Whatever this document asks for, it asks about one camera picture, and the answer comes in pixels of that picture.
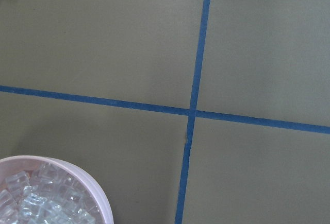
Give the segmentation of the pink bowl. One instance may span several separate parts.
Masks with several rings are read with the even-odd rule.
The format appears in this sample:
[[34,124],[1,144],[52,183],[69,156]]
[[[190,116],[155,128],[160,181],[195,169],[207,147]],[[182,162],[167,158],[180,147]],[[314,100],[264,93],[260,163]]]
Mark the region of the pink bowl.
[[42,163],[56,165],[75,177],[85,187],[98,205],[103,223],[114,223],[109,200],[99,183],[86,171],[67,161],[28,155],[3,158],[1,159],[1,183],[4,182],[7,176],[16,174],[22,170],[35,170]]

